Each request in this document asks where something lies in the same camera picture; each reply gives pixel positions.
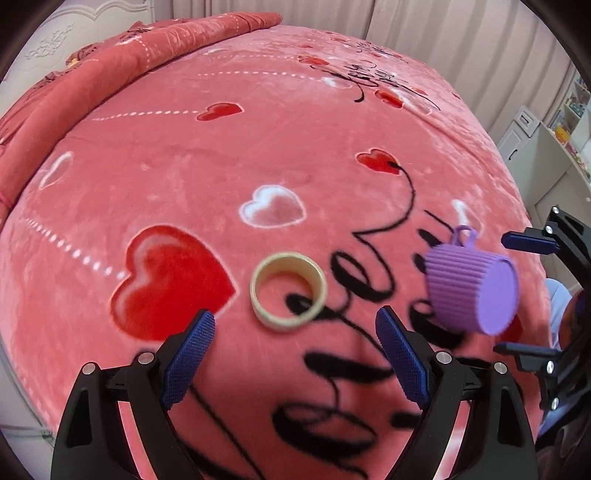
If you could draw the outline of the pink curtain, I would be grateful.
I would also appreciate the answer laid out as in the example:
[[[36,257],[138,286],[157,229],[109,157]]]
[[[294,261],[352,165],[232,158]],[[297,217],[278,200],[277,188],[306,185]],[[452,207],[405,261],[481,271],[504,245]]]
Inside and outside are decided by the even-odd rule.
[[[576,69],[520,1],[156,1],[158,20],[275,11],[287,25],[339,32],[435,68],[498,140],[522,106],[550,121]]]

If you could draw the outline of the white drawer cabinet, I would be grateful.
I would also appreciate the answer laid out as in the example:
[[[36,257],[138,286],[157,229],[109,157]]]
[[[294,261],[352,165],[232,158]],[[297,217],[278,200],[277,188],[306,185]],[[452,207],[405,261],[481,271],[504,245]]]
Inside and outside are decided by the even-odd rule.
[[[540,120],[525,105],[522,105],[497,142],[497,149],[505,163],[508,163],[512,156],[529,142],[539,125]]]

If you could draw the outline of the white bookshelf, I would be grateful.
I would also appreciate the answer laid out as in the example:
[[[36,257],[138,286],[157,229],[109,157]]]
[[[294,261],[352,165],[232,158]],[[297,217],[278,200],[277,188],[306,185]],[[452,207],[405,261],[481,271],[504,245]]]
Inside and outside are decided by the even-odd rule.
[[[561,105],[549,123],[549,129],[590,182],[590,90],[576,73]]]

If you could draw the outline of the purple ribbed cup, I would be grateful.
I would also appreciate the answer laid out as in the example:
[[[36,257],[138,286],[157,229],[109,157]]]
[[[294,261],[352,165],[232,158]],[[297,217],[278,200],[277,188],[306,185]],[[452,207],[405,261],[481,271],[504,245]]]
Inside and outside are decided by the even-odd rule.
[[[477,231],[459,225],[425,256],[427,290],[438,322],[454,332],[496,336],[513,321],[519,279],[512,260],[476,247]]]

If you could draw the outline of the pink heart-print bed blanket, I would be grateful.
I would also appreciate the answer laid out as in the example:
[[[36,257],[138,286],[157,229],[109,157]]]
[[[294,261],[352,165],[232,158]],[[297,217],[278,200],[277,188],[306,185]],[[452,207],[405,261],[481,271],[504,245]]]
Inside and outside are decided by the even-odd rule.
[[[425,254],[456,226],[501,252],[529,223],[495,143],[420,61],[283,24],[140,76],[73,126],[1,219],[1,336],[56,429],[79,369],[129,363],[214,313],[172,422],[212,479],[382,479],[416,407],[375,336],[391,305],[440,348]],[[324,270],[308,325],[256,319],[252,272],[283,251]]]

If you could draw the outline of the white headboard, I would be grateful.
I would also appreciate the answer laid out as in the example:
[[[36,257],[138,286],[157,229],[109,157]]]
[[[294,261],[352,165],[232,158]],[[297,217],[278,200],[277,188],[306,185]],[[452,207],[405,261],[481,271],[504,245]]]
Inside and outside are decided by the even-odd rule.
[[[154,20],[149,0],[66,1],[32,33],[1,81],[1,112],[52,71],[66,67],[70,55],[108,39],[140,21]]]

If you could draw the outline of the light blue trouser leg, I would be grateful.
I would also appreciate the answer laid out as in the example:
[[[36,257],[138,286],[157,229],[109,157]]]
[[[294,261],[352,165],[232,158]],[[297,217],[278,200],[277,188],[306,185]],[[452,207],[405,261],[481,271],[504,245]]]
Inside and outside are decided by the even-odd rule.
[[[559,330],[568,304],[572,299],[569,290],[559,281],[546,278],[550,298],[550,341],[553,349],[561,350]]]

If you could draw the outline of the beige tape roll core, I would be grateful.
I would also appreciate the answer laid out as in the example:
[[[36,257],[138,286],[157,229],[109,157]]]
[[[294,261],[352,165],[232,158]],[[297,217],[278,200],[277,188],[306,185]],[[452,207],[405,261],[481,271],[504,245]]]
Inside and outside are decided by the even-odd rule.
[[[279,307],[279,301],[270,300],[272,292],[303,295],[304,307]],[[252,312],[266,328],[284,333],[308,325],[325,307],[328,281],[324,270],[307,255],[283,251],[263,259],[252,272],[249,281],[249,299]]]

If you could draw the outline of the white desk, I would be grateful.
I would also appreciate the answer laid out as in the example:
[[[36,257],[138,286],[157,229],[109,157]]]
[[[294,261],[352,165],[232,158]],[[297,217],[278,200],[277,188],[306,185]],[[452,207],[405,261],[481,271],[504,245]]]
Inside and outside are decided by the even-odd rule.
[[[533,225],[543,226],[554,206],[590,225],[590,186],[586,177],[546,126],[541,125],[537,135],[534,194],[527,204]]]

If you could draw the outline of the folded red quilt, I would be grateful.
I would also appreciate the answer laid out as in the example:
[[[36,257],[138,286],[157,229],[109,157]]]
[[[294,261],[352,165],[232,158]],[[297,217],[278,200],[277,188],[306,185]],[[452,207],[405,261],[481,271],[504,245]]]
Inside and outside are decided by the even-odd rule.
[[[276,12],[231,12],[138,22],[82,48],[72,66],[46,75],[1,118],[1,219],[7,219],[56,143],[104,100],[171,60],[281,21]]]

